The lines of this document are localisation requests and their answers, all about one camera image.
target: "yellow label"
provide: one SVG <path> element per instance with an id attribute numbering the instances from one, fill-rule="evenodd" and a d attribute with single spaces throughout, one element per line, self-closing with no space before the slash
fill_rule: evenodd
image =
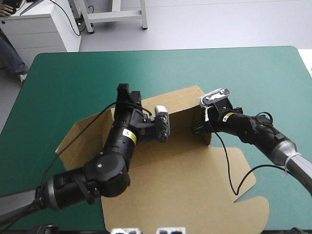
<path id="1" fill-rule="evenodd" d="M 234 114 L 233 112 L 229 112 L 229 113 L 227 113 L 224 117 L 223 117 L 223 122 L 226 122 L 227 120 L 228 120 L 228 118 L 232 115 L 232 114 Z"/>
<path id="2" fill-rule="evenodd" d="M 137 137 L 136 137 L 136 135 L 135 135 L 133 132 L 131 132 L 131 131 L 128 130 L 128 129 L 124 129 L 123 132 L 122 132 L 122 134 L 123 134 L 125 137 L 130 138 L 130 139 L 135 143 L 135 145 L 137 144 Z"/>

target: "floor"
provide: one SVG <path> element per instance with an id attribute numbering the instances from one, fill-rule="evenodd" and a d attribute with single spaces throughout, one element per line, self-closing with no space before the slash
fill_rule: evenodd
<path id="1" fill-rule="evenodd" d="M 96 12 L 108 0 L 88 0 Z M 82 34 L 81 51 L 162 50 L 291 45 L 312 68 L 312 0 L 146 0 L 149 29 L 139 20 L 100 23 Z M 122 1 L 122 9 L 139 0 Z M 20 82 L 0 71 L 0 132 Z"/>

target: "jeans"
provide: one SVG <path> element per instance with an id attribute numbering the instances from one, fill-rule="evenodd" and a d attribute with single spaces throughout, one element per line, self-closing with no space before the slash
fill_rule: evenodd
<path id="1" fill-rule="evenodd" d="M 8 67 L 13 73 L 20 75 L 26 74 L 28 71 L 27 66 L 21 60 L 18 53 L 11 46 L 6 36 L 0 31 L 0 60 Z"/>

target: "cable tie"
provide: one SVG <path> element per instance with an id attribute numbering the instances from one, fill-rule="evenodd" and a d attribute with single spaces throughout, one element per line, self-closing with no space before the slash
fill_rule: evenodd
<path id="1" fill-rule="evenodd" d="M 299 156 L 302 156 L 302 154 L 300 154 L 300 153 L 298 153 L 298 152 L 295 152 L 295 153 L 292 153 L 290 156 L 288 156 L 288 158 L 286 159 L 286 161 L 285 161 L 285 175 L 288 175 L 288 173 L 287 173 L 287 164 L 288 164 L 288 162 L 289 162 L 289 160 L 291 160 L 293 157 L 295 157 L 295 156 L 297 156 L 297 155 L 299 155 Z"/>

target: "white drawer cabinet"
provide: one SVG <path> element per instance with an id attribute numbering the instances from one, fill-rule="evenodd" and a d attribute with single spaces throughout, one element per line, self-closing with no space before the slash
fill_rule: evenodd
<path id="1" fill-rule="evenodd" d="M 34 19 L 1 19 L 0 27 L 8 35 L 57 32 L 50 17 Z"/>
<path id="2" fill-rule="evenodd" d="M 59 33 L 34 33 L 6 35 L 15 49 L 64 46 Z"/>
<path id="3" fill-rule="evenodd" d="M 68 1 L 56 2 L 68 14 L 78 33 Z M 10 17 L 0 17 L 1 30 L 29 68 L 38 54 L 79 51 L 81 36 L 75 35 L 68 18 L 58 6 L 46 0 L 21 16 L 20 12 L 29 4 L 26 3 Z"/>

